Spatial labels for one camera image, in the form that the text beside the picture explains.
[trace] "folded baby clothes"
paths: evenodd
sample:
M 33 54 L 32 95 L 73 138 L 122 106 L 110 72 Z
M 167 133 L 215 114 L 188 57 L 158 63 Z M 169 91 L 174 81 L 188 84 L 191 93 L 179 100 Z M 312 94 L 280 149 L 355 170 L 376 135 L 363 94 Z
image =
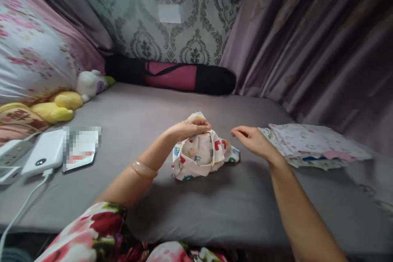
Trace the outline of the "folded baby clothes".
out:
M 205 118 L 202 112 L 193 113 L 189 118 L 192 117 Z M 239 157 L 238 149 L 209 130 L 176 144 L 173 148 L 172 176 L 182 181 L 207 176 L 226 162 L 238 162 Z
M 310 166 L 329 170 L 372 158 L 353 141 L 325 126 L 270 124 L 269 127 L 259 130 L 296 168 Z

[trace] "purple curtain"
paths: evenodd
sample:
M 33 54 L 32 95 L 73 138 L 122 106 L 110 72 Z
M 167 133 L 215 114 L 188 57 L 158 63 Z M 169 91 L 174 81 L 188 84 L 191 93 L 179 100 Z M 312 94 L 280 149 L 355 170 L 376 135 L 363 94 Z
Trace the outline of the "purple curtain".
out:
M 103 55 L 113 53 L 113 42 L 86 0 L 45 0 L 83 34 Z
M 392 45 L 392 0 L 243 0 L 220 66 L 235 94 L 393 156 Z

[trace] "finger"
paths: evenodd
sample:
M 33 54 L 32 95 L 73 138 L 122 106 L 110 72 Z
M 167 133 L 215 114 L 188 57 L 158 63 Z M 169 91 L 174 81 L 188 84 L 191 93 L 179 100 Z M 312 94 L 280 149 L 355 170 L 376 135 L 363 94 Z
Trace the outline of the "finger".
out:
M 247 137 L 244 136 L 244 134 L 240 131 L 237 130 L 232 130 L 231 133 L 241 142 L 245 145 L 245 142 L 247 141 Z
M 209 131 L 211 129 L 210 126 L 205 126 L 205 125 L 201 125 L 201 126 L 196 126 L 196 132 L 198 134 Z
M 242 132 L 243 134 L 246 134 L 247 137 L 252 134 L 254 128 L 253 127 L 248 127 L 248 126 L 238 126 L 232 129 L 232 131 L 239 131 Z
M 191 119 L 191 123 L 195 124 L 195 125 L 205 125 L 208 126 L 209 122 L 206 121 L 206 119 L 202 118 L 202 117 L 195 117 Z

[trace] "pink and black bag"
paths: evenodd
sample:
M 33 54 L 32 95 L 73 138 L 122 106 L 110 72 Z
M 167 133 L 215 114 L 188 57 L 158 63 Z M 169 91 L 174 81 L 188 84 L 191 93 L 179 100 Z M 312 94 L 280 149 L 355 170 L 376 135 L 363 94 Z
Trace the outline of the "pink and black bag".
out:
M 202 64 L 161 63 L 113 55 L 106 59 L 106 74 L 116 81 L 175 90 L 224 95 L 236 85 L 228 69 Z

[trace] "white plush toy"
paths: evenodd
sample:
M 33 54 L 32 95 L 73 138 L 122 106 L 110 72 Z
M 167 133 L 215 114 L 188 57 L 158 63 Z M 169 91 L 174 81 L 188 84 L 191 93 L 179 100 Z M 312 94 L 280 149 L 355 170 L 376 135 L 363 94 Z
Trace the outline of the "white plush toy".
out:
M 82 96 L 83 102 L 101 93 L 107 88 L 105 77 L 97 70 L 81 72 L 77 79 L 75 91 Z

